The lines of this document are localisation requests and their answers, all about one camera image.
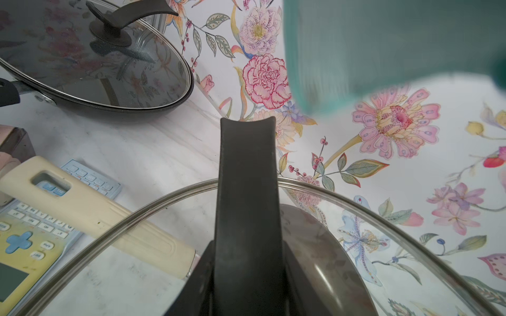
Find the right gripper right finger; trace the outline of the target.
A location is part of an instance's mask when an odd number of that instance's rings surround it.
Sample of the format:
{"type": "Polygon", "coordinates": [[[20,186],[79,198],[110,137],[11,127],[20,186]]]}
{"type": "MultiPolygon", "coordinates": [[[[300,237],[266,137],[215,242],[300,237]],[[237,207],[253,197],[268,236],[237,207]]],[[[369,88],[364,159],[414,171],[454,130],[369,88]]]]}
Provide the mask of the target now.
{"type": "Polygon", "coordinates": [[[283,251],[287,280],[287,315],[328,315],[328,308],[311,285],[287,242],[284,242],[283,251]]]}

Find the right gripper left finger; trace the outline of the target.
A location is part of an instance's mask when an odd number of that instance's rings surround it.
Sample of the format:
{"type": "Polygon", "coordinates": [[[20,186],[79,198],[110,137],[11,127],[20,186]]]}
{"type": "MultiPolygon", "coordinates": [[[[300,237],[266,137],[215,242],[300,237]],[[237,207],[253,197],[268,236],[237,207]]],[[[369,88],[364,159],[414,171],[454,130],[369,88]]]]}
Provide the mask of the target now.
{"type": "Polygon", "coordinates": [[[164,316],[212,315],[214,262],[215,243],[211,241],[182,291],[164,316]]]}

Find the glass pot lid black handle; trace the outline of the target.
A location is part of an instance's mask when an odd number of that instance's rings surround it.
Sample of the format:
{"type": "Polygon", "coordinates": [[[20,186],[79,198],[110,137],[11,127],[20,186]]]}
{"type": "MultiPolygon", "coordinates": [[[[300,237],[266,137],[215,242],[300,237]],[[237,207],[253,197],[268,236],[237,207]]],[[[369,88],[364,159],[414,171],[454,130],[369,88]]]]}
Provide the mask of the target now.
{"type": "Polygon", "coordinates": [[[131,213],[75,256],[20,309],[38,315],[86,264],[148,217],[180,200],[217,190],[212,315],[287,315],[287,291],[279,211],[279,187],[302,190],[333,202],[377,225],[437,275],[476,315],[498,310],[469,283],[375,213],[334,192],[305,182],[278,178],[272,118],[255,122],[221,120],[220,175],[174,193],[131,213]]]}

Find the light green cleaning cloth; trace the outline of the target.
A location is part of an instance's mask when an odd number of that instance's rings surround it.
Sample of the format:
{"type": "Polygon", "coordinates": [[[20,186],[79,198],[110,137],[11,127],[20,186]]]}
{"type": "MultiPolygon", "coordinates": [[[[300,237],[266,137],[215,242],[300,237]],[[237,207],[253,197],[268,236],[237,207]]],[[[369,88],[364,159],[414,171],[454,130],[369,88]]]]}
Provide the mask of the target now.
{"type": "Polygon", "coordinates": [[[505,88],[504,1],[285,1],[289,84],[308,114],[440,73],[505,88]]]}

